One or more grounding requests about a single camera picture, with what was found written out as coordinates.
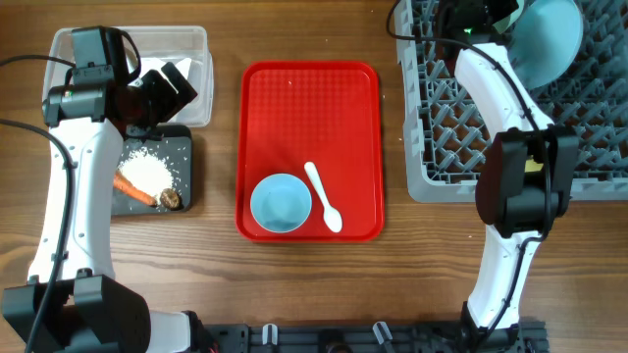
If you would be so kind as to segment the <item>white napkin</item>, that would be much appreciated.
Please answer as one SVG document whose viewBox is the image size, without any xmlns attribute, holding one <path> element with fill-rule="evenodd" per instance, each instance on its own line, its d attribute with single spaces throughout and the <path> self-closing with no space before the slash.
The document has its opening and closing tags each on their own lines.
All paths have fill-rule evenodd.
<svg viewBox="0 0 628 353">
<path fill-rule="evenodd" d="M 175 67 L 177 70 L 183 75 L 184 78 L 189 78 L 189 71 L 191 66 L 191 59 L 184 58 L 177 62 L 175 62 Z M 141 85 L 141 79 L 151 70 L 158 71 L 162 77 L 166 77 L 161 69 L 167 64 L 166 61 L 163 61 L 158 58 L 145 58 L 141 60 L 141 71 L 139 77 L 134 80 L 131 84 L 135 86 Z"/>
</svg>

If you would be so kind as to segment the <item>white rice pile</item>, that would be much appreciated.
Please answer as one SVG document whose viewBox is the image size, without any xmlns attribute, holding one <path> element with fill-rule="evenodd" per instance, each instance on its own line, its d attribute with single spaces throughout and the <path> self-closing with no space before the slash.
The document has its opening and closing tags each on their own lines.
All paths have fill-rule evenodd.
<svg viewBox="0 0 628 353">
<path fill-rule="evenodd" d="M 190 187 L 184 168 L 174 157 L 160 157 L 156 150 L 141 147 L 122 159 L 118 171 L 135 188 L 158 199 L 166 189 L 182 192 Z"/>
</svg>

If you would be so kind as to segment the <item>orange carrot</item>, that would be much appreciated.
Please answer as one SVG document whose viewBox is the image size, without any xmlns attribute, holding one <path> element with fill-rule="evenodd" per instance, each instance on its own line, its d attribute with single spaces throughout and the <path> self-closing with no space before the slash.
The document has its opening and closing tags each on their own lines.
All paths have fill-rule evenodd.
<svg viewBox="0 0 628 353">
<path fill-rule="evenodd" d="M 156 207 L 156 199 L 148 195 L 147 193 L 136 188 L 130 181 L 128 181 L 120 172 L 116 172 L 113 180 L 114 188 L 121 191 L 128 197 L 146 205 L 149 207 Z"/>
</svg>

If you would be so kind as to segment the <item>brown food scrap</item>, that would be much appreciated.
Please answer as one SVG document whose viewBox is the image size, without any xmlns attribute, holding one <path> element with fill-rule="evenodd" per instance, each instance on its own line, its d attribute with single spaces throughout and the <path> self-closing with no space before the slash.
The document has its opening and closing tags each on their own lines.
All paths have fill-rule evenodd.
<svg viewBox="0 0 628 353">
<path fill-rule="evenodd" d="M 164 189 L 159 197 L 160 204 L 168 210 L 176 211 L 183 206 L 183 201 L 173 188 Z"/>
</svg>

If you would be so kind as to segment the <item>blue bowl with rice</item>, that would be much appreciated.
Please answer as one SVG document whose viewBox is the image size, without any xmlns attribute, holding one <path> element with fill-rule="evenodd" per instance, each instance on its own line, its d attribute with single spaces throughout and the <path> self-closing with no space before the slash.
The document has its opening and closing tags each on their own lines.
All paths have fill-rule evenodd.
<svg viewBox="0 0 628 353">
<path fill-rule="evenodd" d="M 312 209 L 307 185 L 297 176 L 274 174 L 253 189 L 250 211 L 256 224 L 272 233 L 288 233 L 305 224 Z"/>
</svg>

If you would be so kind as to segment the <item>light blue plate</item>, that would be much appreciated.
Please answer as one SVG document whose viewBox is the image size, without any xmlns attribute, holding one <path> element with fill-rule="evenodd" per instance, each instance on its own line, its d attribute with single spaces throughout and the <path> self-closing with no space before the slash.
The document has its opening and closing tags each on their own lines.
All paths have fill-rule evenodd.
<svg viewBox="0 0 628 353">
<path fill-rule="evenodd" d="M 507 49 L 521 83 L 535 89 L 558 79 L 575 60 L 583 32 L 573 0 L 534 1 L 515 23 Z"/>
</svg>

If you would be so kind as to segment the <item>green bowl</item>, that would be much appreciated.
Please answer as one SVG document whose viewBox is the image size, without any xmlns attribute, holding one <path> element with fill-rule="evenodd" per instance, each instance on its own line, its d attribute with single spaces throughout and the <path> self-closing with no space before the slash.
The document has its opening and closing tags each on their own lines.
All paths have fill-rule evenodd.
<svg viewBox="0 0 628 353">
<path fill-rule="evenodd" d="M 525 8 L 525 0 L 497 0 L 494 9 L 497 11 L 493 24 L 497 33 L 505 33 L 521 16 Z"/>
</svg>

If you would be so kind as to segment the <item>yellow plastic cup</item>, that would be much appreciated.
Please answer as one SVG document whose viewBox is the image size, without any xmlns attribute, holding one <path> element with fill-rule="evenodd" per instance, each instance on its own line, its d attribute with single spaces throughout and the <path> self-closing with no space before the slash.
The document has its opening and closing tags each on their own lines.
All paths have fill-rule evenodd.
<svg viewBox="0 0 628 353">
<path fill-rule="evenodd" d="M 532 156 L 530 156 L 524 166 L 524 172 L 526 174 L 541 172 L 544 168 L 543 162 L 536 161 Z"/>
</svg>

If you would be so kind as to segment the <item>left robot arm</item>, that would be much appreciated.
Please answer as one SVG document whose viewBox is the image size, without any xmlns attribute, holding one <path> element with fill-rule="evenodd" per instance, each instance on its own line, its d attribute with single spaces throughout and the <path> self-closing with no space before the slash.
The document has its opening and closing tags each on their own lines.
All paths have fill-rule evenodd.
<svg viewBox="0 0 628 353">
<path fill-rule="evenodd" d="M 118 283 L 110 249 L 114 179 L 129 126 L 157 126 L 195 98 L 172 64 L 130 69 L 136 52 L 118 28 L 72 33 L 65 81 L 43 101 L 51 144 L 41 240 L 26 284 L 4 290 L 4 319 L 29 352 L 210 352 L 190 311 L 155 312 Z"/>
</svg>

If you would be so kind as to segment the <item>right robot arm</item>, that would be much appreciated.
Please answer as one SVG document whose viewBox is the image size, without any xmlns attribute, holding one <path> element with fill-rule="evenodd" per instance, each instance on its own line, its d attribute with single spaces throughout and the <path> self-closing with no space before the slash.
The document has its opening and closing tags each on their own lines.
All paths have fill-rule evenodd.
<svg viewBox="0 0 628 353">
<path fill-rule="evenodd" d="M 486 242 L 464 319 L 476 345 L 512 338 L 540 244 L 569 205 L 578 138 L 534 103 L 500 36 L 520 1 L 444 1 L 439 49 L 475 103 L 492 144 L 475 190 Z"/>
</svg>

